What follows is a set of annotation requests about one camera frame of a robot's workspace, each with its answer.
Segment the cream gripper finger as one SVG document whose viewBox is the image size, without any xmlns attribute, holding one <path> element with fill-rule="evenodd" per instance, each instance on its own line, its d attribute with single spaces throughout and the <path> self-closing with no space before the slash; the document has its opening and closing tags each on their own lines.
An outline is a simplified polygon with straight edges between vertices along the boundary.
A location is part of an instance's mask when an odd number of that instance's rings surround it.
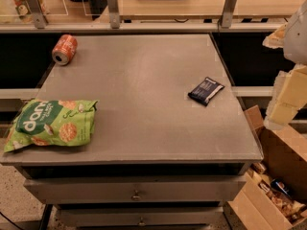
<svg viewBox="0 0 307 230">
<path fill-rule="evenodd" d="M 272 49 L 283 48 L 285 29 L 286 29 L 286 24 L 280 26 L 273 33 L 265 37 L 262 45 Z"/>
<path fill-rule="evenodd" d="M 307 66 L 296 64 L 290 72 L 280 71 L 275 78 L 264 126 L 279 130 L 307 104 Z"/>
</svg>

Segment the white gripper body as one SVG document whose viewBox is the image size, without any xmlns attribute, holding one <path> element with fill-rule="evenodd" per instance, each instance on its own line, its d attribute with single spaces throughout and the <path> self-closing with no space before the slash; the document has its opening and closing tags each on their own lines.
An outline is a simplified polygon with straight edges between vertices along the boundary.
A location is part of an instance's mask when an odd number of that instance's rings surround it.
<svg viewBox="0 0 307 230">
<path fill-rule="evenodd" d="M 283 52 L 286 59 L 297 64 L 307 64 L 307 0 L 288 21 Z"/>
</svg>

